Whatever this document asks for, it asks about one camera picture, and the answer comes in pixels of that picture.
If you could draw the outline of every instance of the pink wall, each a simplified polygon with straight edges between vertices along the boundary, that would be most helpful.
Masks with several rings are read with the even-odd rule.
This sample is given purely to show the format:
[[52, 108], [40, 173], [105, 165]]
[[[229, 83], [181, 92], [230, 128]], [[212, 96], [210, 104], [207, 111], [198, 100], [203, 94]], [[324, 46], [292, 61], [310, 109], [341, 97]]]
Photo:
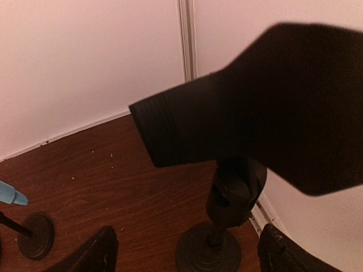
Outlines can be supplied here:
[[[198, 75], [225, 66], [282, 20], [363, 30], [363, 1], [195, 0]], [[300, 245], [342, 271], [363, 271], [363, 186], [313, 198], [270, 172], [265, 194]]]
[[177, 1], [0, 4], [0, 160], [184, 81]]

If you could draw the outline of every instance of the blue object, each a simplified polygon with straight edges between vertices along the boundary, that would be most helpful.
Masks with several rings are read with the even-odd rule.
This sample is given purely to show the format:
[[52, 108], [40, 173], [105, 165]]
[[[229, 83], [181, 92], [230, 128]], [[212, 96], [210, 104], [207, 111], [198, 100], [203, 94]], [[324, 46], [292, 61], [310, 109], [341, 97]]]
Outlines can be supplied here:
[[28, 205], [28, 198], [15, 188], [0, 180], [0, 201], [6, 204]]

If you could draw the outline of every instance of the black metal pole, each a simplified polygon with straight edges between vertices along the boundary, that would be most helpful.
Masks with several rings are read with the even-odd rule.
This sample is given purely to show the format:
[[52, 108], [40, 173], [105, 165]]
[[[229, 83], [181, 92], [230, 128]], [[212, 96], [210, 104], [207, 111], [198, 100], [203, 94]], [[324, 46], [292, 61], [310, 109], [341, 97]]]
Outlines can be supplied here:
[[32, 237], [33, 232], [22, 225], [18, 224], [17, 222], [11, 220], [10, 218], [6, 217], [3, 212], [0, 211], [0, 224], [5, 225], [8, 228], [11, 228], [13, 231], [25, 235], [27, 237]]
[[220, 245], [223, 241], [223, 236], [226, 232], [226, 228], [220, 227], [216, 224], [213, 224], [212, 231], [208, 236], [207, 242], [211, 247], [216, 247]]

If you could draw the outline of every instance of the black stand base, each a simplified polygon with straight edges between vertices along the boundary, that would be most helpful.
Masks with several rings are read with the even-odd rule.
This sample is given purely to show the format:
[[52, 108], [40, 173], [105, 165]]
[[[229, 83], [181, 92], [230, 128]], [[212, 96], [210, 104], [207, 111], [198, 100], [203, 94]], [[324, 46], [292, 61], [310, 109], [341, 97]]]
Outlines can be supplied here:
[[22, 226], [32, 231], [32, 236], [18, 234], [20, 252], [30, 260], [38, 261], [48, 255], [54, 242], [52, 221], [42, 213], [28, 216]]
[[180, 272], [236, 272], [241, 261], [236, 238], [226, 232], [222, 243], [210, 246], [207, 242], [212, 225], [201, 223], [187, 231], [176, 247], [175, 261]]

